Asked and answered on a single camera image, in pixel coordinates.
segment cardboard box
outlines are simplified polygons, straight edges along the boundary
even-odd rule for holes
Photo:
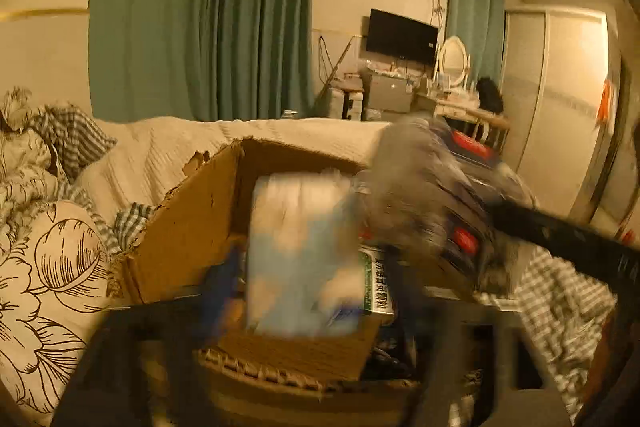
[[[192,158],[190,176],[167,194],[127,254],[125,280],[132,299],[171,298],[220,263],[231,237],[246,236],[255,182],[275,172],[355,174],[364,166],[265,140],[236,141],[206,161]],[[218,347],[232,357],[297,371],[318,381],[357,380],[380,325],[363,317],[352,335],[280,339],[232,330]]]

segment sliding wardrobe door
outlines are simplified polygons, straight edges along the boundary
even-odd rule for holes
[[[598,137],[596,114],[608,65],[606,19],[590,12],[549,9],[546,23],[542,99],[518,174],[543,210],[566,216]]]
[[[545,15],[508,13],[502,70],[504,113],[511,130],[502,158],[518,170],[536,110],[545,47]]]

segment open cardboard box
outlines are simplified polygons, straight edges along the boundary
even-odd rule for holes
[[[135,302],[175,296],[222,262],[228,238],[247,236],[255,182],[276,172],[347,175],[355,162],[266,140],[235,141],[170,191],[127,255]],[[201,353],[211,396],[235,425],[394,426],[412,385],[356,382],[379,322],[363,317],[347,337],[278,339],[230,331]]]

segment white bedspread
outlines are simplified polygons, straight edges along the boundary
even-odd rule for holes
[[[202,123],[171,117],[98,124],[118,143],[86,168],[78,183],[107,223],[131,203],[160,204],[184,179],[182,167],[196,151],[213,154],[233,139],[253,136],[365,161],[386,125],[326,118]]]

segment teal curtain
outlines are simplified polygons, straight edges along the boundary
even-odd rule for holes
[[[504,0],[449,0],[445,35],[458,36],[471,57],[469,82],[498,83],[504,45]]]
[[[94,115],[277,118],[312,103],[310,0],[90,0]]]

